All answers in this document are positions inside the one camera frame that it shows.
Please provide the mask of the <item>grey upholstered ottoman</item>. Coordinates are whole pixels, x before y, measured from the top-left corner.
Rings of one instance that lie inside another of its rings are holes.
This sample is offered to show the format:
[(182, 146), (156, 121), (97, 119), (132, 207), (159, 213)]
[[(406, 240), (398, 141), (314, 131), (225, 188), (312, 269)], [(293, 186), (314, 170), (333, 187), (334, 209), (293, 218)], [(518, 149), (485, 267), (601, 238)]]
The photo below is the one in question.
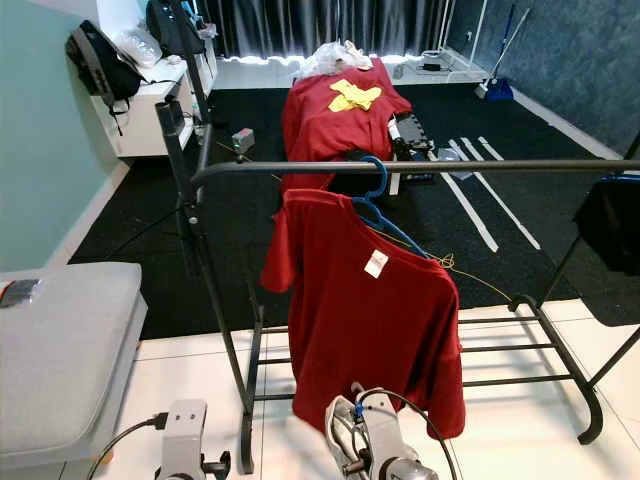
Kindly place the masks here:
[(92, 460), (113, 438), (148, 306), (136, 262), (41, 271), (0, 308), (0, 471)]

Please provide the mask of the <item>red t-shirt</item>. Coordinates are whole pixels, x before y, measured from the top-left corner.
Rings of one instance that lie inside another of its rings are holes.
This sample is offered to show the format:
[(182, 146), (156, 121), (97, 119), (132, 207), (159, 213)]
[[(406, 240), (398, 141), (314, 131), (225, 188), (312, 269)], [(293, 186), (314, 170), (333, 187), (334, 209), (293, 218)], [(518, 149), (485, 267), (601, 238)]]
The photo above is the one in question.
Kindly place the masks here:
[(260, 283), (291, 297), (294, 416), (323, 430), (330, 402), (361, 385), (416, 404), (430, 436), (460, 436), (460, 294), (451, 275), (367, 227), (351, 197), (288, 189), (273, 220)]

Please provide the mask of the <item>orange black package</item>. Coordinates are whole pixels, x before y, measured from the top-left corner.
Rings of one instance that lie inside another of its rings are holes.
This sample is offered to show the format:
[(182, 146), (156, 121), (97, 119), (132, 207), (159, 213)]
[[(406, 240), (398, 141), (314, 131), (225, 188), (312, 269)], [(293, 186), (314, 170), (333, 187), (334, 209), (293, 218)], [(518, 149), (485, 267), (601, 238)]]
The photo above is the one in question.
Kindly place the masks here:
[(14, 308), (35, 300), (44, 283), (42, 279), (19, 279), (6, 284), (1, 291), (0, 308)]

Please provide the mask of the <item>small grey box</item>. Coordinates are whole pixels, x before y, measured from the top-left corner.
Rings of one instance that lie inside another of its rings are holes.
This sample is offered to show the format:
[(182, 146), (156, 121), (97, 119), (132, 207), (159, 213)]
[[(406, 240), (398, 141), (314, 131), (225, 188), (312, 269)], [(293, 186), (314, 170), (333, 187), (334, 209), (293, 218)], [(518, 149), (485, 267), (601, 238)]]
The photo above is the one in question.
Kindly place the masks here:
[(239, 155), (247, 154), (255, 146), (255, 132), (250, 128), (242, 128), (230, 136), (230, 146)]

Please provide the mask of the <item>white cabinet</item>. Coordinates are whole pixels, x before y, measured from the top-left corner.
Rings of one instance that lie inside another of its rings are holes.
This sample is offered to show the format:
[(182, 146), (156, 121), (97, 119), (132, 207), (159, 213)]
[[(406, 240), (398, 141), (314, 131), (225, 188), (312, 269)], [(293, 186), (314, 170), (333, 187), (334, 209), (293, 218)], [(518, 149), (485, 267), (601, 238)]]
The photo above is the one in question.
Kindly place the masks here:
[(111, 150), (118, 157), (165, 156), (163, 125), (155, 106), (165, 97), (180, 101), (184, 124), (179, 133), (180, 145), (186, 146), (195, 132), (193, 120), (198, 118), (198, 104), (188, 69), (183, 61), (161, 60), (154, 67), (141, 70), (146, 82), (129, 101), (105, 105), (101, 96), (92, 97), (91, 105), (102, 123)]

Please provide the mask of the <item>red cloth yellow logo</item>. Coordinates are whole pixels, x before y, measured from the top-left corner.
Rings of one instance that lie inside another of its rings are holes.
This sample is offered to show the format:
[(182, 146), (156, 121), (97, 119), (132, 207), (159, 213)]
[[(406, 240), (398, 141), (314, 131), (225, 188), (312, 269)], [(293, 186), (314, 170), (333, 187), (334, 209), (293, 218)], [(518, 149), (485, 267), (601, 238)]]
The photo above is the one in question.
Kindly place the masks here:
[(347, 67), (335, 74), (294, 82), (282, 114), (285, 155), (291, 163), (343, 161), (348, 152), (364, 151), (393, 159), (389, 122), (411, 113), (380, 58), (361, 70)]

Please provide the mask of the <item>black metal clothes rack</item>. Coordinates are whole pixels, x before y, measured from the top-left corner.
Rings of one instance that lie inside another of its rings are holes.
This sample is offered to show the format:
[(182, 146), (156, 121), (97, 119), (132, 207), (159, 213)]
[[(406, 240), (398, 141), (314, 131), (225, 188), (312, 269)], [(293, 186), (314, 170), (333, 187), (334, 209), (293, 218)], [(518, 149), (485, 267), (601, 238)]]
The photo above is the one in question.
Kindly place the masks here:
[[(200, 192), (201, 187), (209, 183), (216, 175), (220, 174), (253, 174), (265, 175), (275, 173), (366, 173), (379, 172), (384, 175), (413, 173), (413, 174), (443, 174), (452, 172), (471, 172), (480, 174), (483, 172), (623, 172), (623, 170), (640, 170), (640, 161), (634, 160), (507, 160), (495, 161), (495, 163), (483, 163), (483, 161), (393, 161), (387, 166), (379, 166), (371, 161), (355, 161), (355, 163), (210, 163), (207, 145), (200, 150), (200, 160), (196, 169), (189, 170), (186, 165), (186, 156), (183, 148), (177, 140), (180, 122), (184, 116), (180, 111), (180, 104), (172, 96), (166, 96), (155, 106), (156, 114), (161, 122), (161, 132), (168, 151), (170, 165), (175, 179), (175, 187), (178, 193), (178, 211), (180, 212), (178, 225), (180, 239), (184, 246), (188, 264), (195, 269), (198, 279), (204, 285), (204, 291), (211, 306), (218, 329), (223, 338), (230, 361), (230, 371), (236, 380), (236, 394), (241, 406), (241, 419), (239, 419), (238, 447), (239, 457), (237, 461), (230, 461), (229, 454), (221, 457), (219, 465), (224, 470), (236, 468), (239, 474), (252, 474), (255, 471), (253, 463), (252, 439), (253, 439), (253, 411), (256, 403), (274, 401), (274, 394), (261, 396), (256, 389), (257, 372), (261, 364), (260, 344), (262, 334), (268, 333), (261, 316), (255, 317), (250, 337), (250, 357), (246, 367), (239, 365), (236, 355), (236, 347), (232, 338), (232, 330), (227, 325), (227, 315), (221, 307), (221, 294), (218, 289), (218, 275), (216, 275), (214, 261), (209, 250), (209, 238), (201, 224), (200, 216)], [(534, 383), (544, 381), (571, 381), (584, 398), (588, 407), (588, 424), (585, 429), (576, 436), (581, 445), (589, 445), (599, 438), (604, 428), (604, 410), (600, 402), (596, 384), (607, 375), (608, 370), (603, 367), (596, 372), (593, 378), (586, 376), (581, 370), (579, 362), (571, 355), (570, 347), (564, 343), (557, 326), (549, 319), (544, 311), (544, 301), (535, 300), (527, 294), (513, 297), (507, 303), (512, 315), (508, 317), (512, 323), (526, 323), (534, 321), (547, 335), (544, 347), (553, 349), (564, 365), (566, 371), (559, 375), (534, 376)]]

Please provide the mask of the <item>black backpack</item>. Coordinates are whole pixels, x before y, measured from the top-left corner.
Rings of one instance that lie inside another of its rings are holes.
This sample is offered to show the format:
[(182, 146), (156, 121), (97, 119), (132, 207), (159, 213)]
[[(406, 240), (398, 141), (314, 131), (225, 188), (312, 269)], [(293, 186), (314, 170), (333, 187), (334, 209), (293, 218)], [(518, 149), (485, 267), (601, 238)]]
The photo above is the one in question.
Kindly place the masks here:
[(65, 54), (90, 95), (99, 96), (111, 115), (128, 113), (143, 77), (95, 23), (82, 20), (70, 32)]

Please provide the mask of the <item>white plastic bag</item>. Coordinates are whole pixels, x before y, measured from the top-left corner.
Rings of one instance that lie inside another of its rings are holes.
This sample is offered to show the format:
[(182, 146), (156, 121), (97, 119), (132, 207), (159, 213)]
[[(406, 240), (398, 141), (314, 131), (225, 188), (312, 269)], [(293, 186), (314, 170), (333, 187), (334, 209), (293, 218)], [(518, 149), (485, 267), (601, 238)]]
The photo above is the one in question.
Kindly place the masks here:
[(317, 47), (314, 54), (301, 61), (300, 69), (294, 73), (294, 77), (334, 76), (349, 68), (371, 70), (372, 67), (374, 63), (370, 56), (358, 49), (353, 42), (328, 42)]

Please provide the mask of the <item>small black bag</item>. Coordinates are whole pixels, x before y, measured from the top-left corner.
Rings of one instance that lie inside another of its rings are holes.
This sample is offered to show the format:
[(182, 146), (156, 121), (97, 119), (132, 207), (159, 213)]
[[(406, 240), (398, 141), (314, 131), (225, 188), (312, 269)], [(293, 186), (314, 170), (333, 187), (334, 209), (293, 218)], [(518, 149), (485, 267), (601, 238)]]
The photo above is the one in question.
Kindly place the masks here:
[(204, 55), (205, 42), (198, 36), (198, 9), (193, 0), (177, 0), (178, 6), (187, 14), (187, 20), (178, 17), (169, 0), (148, 0), (146, 4), (146, 26), (154, 36), (161, 54)]

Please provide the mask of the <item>dark curtain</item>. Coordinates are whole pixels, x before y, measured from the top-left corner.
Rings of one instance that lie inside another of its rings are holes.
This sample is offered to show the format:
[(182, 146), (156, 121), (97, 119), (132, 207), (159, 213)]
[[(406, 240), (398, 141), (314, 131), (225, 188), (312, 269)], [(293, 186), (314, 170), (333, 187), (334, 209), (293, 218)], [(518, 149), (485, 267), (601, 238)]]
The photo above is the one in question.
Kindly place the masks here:
[(307, 58), (329, 42), (417, 56), (442, 46), (454, 0), (196, 0), (225, 58)]

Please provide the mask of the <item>black garment white band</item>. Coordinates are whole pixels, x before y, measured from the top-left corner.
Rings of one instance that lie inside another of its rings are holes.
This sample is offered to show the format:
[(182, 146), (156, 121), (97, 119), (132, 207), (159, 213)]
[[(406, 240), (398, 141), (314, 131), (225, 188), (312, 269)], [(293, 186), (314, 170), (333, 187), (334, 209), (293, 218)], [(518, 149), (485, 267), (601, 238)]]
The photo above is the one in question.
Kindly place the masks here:
[(640, 175), (595, 180), (573, 221), (605, 268), (640, 276)]

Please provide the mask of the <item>blue broom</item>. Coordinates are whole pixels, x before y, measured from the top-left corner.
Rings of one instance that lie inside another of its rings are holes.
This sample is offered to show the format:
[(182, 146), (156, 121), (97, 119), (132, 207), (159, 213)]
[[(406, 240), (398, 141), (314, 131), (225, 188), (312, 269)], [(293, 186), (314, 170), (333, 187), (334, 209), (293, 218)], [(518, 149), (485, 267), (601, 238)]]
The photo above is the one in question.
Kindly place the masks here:
[(529, 14), (532, 10), (531, 8), (526, 8), (525, 12), (520, 15), (518, 20), (516, 20), (515, 9), (515, 4), (513, 4), (511, 9), (509, 9), (506, 31), (504, 31), (503, 40), (500, 41), (498, 59), (495, 60), (492, 72), (490, 72), (488, 77), (484, 78), (483, 81), (477, 84), (475, 93), (481, 100), (504, 100), (513, 99), (513, 97), (515, 97), (511, 86), (509, 86), (508, 79), (500, 76), (499, 70), (503, 60), (506, 59), (509, 46), (511, 46), (512, 42), (518, 37), (518, 32), (520, 32), (522, 27), (524, 27), (526, 19), (529, 18)]

